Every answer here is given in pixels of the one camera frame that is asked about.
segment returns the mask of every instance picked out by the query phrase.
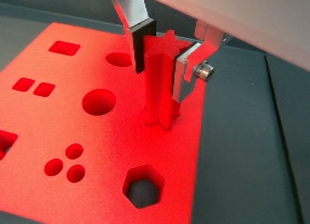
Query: screw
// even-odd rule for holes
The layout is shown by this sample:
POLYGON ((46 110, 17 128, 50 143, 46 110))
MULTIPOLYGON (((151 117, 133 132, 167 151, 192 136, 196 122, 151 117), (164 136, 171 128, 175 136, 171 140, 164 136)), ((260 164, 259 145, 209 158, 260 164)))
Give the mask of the screw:
POLYGON ((195 76, 201 79, 204 82, 208 81, 213 74, 213 68, 208 65, 207 61, 203 61, 197 67, 195 68, 193 72, 195 76))

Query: red rectangular block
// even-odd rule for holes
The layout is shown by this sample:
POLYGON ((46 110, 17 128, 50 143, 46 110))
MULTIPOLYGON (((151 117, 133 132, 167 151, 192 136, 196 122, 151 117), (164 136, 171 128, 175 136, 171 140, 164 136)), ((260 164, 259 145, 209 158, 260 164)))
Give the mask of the red rectangular block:
POLYGON ((172 129, 147 126, 128 52, 121 35, 52 24, 1 72, 0 210, 54 224, 189 223, 204 83, 172 129))

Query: rectangular hole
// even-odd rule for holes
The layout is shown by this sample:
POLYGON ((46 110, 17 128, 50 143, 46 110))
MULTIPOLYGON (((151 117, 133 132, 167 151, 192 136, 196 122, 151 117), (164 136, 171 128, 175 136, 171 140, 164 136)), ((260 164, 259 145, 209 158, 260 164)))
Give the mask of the rectangular hole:
POLYGON ((20 78, 17 82, 14 83, 12 89, 20 92, 26 92, 34 83, 34 80, 29 78, 20 78))
POLYGON ((54 54, 65 54, 68 56, 73 56, 77 50, 80 49, 80 47, 81 46, 78 44, 72 44, 62 41, 54 41, 48 51, 54 54))
POLYGON ((48 97, 53 92, 56 85, 52 83, 40 83, 33 91, 33 94, 41 97, 48 97))
POLYGON ((18 135, 6 131, 0 131, 0 160, 4 159, 18 135))

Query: round hole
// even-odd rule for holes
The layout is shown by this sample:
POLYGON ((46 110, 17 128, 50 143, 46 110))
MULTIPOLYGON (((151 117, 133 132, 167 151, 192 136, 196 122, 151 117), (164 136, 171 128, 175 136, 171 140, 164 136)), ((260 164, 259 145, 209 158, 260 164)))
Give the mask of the round hole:
POLYGON ((124 53, 110 53, 105 57, 106 62, 117 67, 128 67, 130 63, 130 55, 124 53))
POLYGON ((46 176, 56 176, 61 172, 61 170, 62 161, 60 159, 53 159, 45 164, 44 172, 46 176))
POLYGON ((82 98, 82 109, 94 116, 108 113, 113 109, 114 104, 116 97, 109 90, 93 90, 82 98))
POLYGON ((68 159, 74 160, 82 154, 84 148, 78 143, 73 143, 65 150, 65 156, 68 159))
POLYGON ((70 183, 81 181, 84 178, 84 167, 82 165, 73 165, 66 172, 66 179, 70 183))

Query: hole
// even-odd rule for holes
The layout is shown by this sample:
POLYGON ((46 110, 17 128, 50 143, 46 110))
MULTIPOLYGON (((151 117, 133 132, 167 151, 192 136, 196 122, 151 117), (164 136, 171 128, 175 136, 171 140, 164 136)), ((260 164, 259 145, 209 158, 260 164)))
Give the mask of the hole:
POLYGON ((45 164, 44 172, 46 176, 56 176, 61 172, 61 170, 62 161, 60 159, 53 159, 45 164))
POLYGON ((84 148, 78 143, 73 143, 65 150, 65 156, 68 159, 74 160, 82 154, 84 148))
POLYGON ((48 97, 53 92, 54 84, 50 83, 40 83, 33 91, 33 94, 41 97, 48 97))
POLYGON ((90 115, 106 114, 114 107, 116 97, 109 90, 96 89, 82 98, 82 109, 90 115))
POLYGON ((66 179, 70 183, 81 181, 84 178, 84 167, 82 165, 73 165, 66 172, 66 179))
POLYGON ((20 92, 26 92, 34 83, 34 80, 28 78, 20 78, 16 84, 13 85, 12 89, 20 92))
POLYGON ((110 53, 105 57, 106 62, 117 67, 128 67, 130 63, 130 55, 124 53, 110 53))
POLYGON ((0 160, 4 159, 18 135, 6 131, 0 131, 0 160))
POLYGON ((81 46, 78 44, 72 44, 62 41, 54 41, 48 51, 54 54, 65 54, 68 56, 73 56, 77 50, 80 49, 80 47, 81 46))
POLYGON ((122 195, 137 209, 160 202, 164 179, 149 165, 130 169, 126 172, 122 195))

